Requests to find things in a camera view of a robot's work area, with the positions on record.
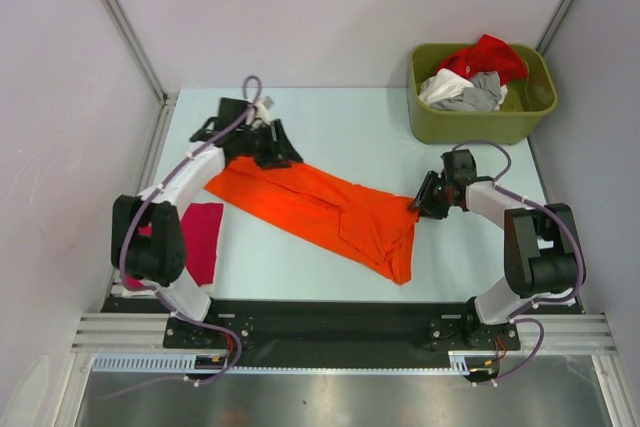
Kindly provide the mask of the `orange t-shirt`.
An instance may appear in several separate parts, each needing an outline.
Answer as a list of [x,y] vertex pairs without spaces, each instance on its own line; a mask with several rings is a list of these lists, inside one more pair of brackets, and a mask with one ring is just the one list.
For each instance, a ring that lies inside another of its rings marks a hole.
[[406,196],[351,183],[305,163],[263,170],[248,157],[232,161],[205,190],[397,285],[412,278],[419,214]]

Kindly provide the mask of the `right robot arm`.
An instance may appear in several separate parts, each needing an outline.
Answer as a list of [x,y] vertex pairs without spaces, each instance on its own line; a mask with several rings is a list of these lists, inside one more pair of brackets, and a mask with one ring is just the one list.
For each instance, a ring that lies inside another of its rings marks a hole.
[[489,350],[516,333],[517,318],[542,303],[573,300],[586,267],[573,212],[565,204],[541,205],[481,176],[465,145],[442,156],[441,171],[426,174],[410,208],[432,220],[458,207],[503,231],[503,276],[466,302],[459,317],[429,324],[435,350]]

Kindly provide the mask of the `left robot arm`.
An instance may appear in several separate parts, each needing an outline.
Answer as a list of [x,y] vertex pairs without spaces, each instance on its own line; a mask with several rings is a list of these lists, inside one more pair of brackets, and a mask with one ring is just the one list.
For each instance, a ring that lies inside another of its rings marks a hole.
[[140,282],[179,319],[197,345],[214,344],[221,323],[209,315],[211,298],[186,267],[182,218],[196,196],[230,163],[247,157],[263,170],[288,168],[302,158],[278,119],[269,97],[223,97],[218,112],[189,139],[185,156],[158,184],[113,204],[111,262],[125,288]]

